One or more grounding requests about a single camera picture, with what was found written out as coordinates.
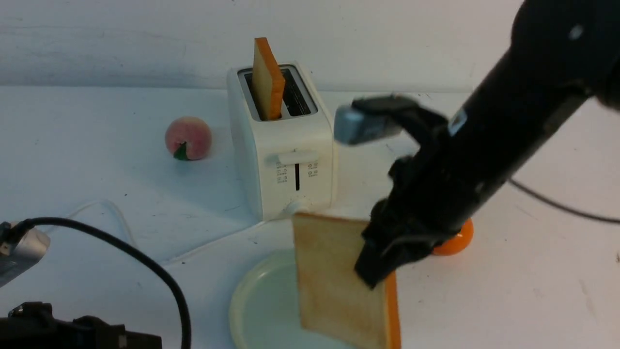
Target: green leaf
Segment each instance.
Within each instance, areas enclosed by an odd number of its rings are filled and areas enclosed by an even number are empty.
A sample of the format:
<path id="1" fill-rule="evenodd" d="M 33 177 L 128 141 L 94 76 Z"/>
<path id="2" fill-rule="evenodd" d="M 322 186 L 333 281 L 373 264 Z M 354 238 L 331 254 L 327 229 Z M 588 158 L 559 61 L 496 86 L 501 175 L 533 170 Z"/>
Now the green leaf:
<path id="1" fill-rule="evenodd" d="M 187 142 L 183 142 L 179 149 L 174 152 L 173 156 L 177 160 L 189 161 L 189 159 L 187 158 Z"/>

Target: white wall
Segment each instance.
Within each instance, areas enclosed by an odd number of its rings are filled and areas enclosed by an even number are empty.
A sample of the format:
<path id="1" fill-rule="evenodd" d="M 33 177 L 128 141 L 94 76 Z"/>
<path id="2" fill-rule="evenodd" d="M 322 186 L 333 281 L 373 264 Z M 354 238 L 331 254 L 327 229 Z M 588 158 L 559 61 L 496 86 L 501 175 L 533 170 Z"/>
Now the white wall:
<path id="1" fill-rule="evenodd" d="M 222 88 L 266 36 L 321 89 L 470 89 L 521 0 L 0 0 L 0 84 Z"/>

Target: black cable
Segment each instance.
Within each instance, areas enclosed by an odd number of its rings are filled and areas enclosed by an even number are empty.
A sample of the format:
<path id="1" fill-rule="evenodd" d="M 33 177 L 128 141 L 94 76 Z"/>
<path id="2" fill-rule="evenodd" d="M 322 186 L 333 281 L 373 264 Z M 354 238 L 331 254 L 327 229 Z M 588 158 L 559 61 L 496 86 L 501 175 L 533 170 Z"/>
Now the black cable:
<path id="1" fill-rule="evenodd" d="M 104 232 L 103 230 L 99 230 L 95 227 L 91 227 L 90 225 L 80 223 L 72 219 L 57 217 L 39 217 L 33 219 L 26 219 L 16 224 L 13 228 L 11 228 L 11 230 L 17 233 L 25 233 L 38 225 L 56 225 L 59 227 L 71 228 L 86 233 L 92 237 L 98 238 L 101 241 L 107 242 L 110 245 L 118 248 L 119 250 L 127 253 L 128 255 L 137 259 L 140 263 L 144 264 L 153 273 L 157 274 L 157 276 L 160 277 L 162 281 L 170 288 L 170 290 L 172 291 L 172 295 L 177 301 L 177 305 L 179 307 L 179 315 L 181 318 L 181 349 L 190 349 L 192 345 L 192 327 L 190 321 L 190 312 L 187 308 L 185 296 L 183 296 L 183 292 L 181 291 L 181 288 L 179 287 L 177 282 L 174 281 L 174 278 L 172 278 L 172 276 L 166 270 L 164 270 L 164 268 L 162 268 L 157 262 L 150 259 L 149 256 L 140 252 L 137 248 L 132 247 L 126 242 Z"/>
<path id="2" fill-rule="evenodd" d="M 591 214 L 591 213 L 587 213 L 584 211 L 580 211 L 578 209 L 573 209 L 571 207 L 565 206 L 557 201 L 553 201 L 552 199 L 549 199 L 546 196 L 543 196 L 542 194 L 539 194 L 535 191 L 533 191 L 532 189 L 524 186 L 523 184 L 515 181 L 514 179 L 509 179 L 508 182 L 510 184 L 512 184 L 515 188 L 519 189 L 520 191 L 522 191 L 523 193 L 533 197 L 534 199 L 544 202 L 545 204 L 558 209 L 560 211 L 566 212 L 568 214 L 572 214 L 572 215 L 576 215 L 577 217 L 581 217 L 581 218 L 585 218 L 585 219 L 590 219 L 590 220 L 595 220 L 597 222 L 602 222 L 602 223 L 609 223 L 609 224 L 620 224 L 620 219 L 618 218 L 614 218 L 614 217 L 604 217 L 601 215 L 596 215 L 596 214 Z"/>

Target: peach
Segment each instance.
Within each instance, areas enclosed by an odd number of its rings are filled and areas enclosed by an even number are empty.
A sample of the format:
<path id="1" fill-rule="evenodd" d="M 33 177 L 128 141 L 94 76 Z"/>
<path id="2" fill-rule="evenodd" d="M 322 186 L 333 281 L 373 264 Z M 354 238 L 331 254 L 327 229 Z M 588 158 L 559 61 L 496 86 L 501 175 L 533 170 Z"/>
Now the peach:
<path id="1" fill-rule="evenodd" d="M 199 160 L 211 148 L 211 129 L 206 122 L 194 116 L 173 121 L 166 130 L 166 148 L 175 159 Z"/>

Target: plate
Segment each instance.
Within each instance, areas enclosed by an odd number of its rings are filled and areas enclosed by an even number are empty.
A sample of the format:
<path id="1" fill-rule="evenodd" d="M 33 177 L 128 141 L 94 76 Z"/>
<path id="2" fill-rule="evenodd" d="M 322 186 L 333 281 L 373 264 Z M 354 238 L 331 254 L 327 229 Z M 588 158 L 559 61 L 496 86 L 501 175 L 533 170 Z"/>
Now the plate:
<path id="1" fill-rule="evenodd" d="M 239 283 L 229 310 L 237 349 L 355 349 L 301 327 L 294 253 L 275 252 Z"/>

